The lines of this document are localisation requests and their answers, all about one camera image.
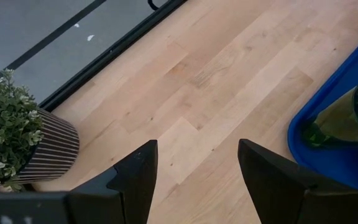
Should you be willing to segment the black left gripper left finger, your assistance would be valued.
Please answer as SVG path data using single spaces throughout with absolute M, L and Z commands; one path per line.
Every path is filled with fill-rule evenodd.
M 157 168 L 158 143 L 149 140 L 71 191 L 70 224 L 147 224 Z

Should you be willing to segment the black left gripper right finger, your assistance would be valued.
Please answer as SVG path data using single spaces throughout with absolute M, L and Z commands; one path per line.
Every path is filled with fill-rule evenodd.
M 262 224 L 358 224 L 358 190 L 249 139 L 237 158 Z

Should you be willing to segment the green faceted plastic cup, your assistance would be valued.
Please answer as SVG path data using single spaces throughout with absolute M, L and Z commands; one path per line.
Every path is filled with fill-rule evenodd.
M 358 149 L 358 85 L 305 121 L 301 136 L 314 148 Z

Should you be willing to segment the blue plastic tray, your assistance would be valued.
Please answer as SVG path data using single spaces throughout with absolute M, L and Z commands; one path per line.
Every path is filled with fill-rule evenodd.
M 301 126 L 358 85 L 358 47 L 325 81 L 291 120 L 287 131 L 288 148 L 302 166 L 358 189 L 358 149 L 313 149 L 301 139 Z

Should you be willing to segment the striped ribbed plant pot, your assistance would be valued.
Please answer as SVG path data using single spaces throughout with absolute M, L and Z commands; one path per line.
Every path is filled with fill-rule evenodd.
M 42 140 L 31 148 L 31 155 L 11 179 L 15 184 L 31 184 L 54 180 L 64 175 L 74 164 L 80 150 L 80 139 L 68 121 L 41 108 Z

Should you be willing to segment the green artificial plant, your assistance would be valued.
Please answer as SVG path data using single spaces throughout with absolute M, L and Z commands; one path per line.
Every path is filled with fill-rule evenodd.
M 0 185 L 13 185 L 42 140 L 42 118 L 26 86 L 17 86 L 14 70 L 0 71 Z

